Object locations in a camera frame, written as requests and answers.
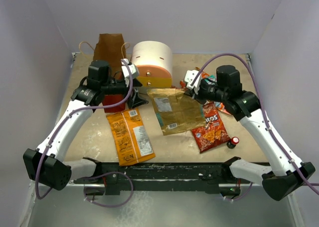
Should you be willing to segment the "gold foil snack bag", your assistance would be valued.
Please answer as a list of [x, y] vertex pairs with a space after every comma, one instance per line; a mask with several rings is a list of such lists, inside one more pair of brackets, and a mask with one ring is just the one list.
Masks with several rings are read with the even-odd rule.
[[147, 90], [164, 136], [186, 132], [206, 124], [202, 105], [175, 88]]

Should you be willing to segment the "orange kettle chips bag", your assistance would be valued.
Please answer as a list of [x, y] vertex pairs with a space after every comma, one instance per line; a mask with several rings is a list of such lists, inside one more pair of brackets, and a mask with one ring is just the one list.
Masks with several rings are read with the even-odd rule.
[[107, 116], [120, 166], [131, 166], [156, 155], [137, 108]]

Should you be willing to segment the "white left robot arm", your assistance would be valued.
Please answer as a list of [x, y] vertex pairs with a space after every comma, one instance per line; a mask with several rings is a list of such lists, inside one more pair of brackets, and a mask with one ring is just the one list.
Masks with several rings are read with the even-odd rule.
[[123, 78], [117, 80], [111, 75], [107, 61], [95, 60], [88, 67], [88, 74], [73, 91], [67, 109], [48, 137], [34, 150], [27, 149], [23, 161], [31, 180], [51, 189], [62, 190], [70, 180], [85, 177], [91, 183], [102, 179], [102, 170], [97, 162], [83, 158], [74, 164], [64, 162], [65, 155], [82, 125], [95, 112], [102, 109], [106, 95], [121, 94], [122, 101], [108, 105], [109, 108], [127, 104], [130, 108], [146, 104], [138, 98], [136, 87], [142, 84], [137, 80], [138, 68], [128, 59], [121, 59]]

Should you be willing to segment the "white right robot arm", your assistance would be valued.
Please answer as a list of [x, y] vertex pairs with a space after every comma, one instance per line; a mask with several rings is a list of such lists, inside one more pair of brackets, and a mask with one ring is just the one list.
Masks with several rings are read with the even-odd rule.
[[242, 88], [239, 71], [232, 65], [223, 65], [216, 70], [216, 81], [202, 79], [198, 70], [186, 72], [184, 81], [187, 93], [193, 99], [221, 102], [225, 109], [253, 137], [269, 164], [267, 166], [233, 157], [222, 164], [222, 179], [228, 183], [245, 179], [263, 187], [269, 197], [280, 201], [315, 172], [311, 162], [303, 162], [280, 137], [259, 98]]

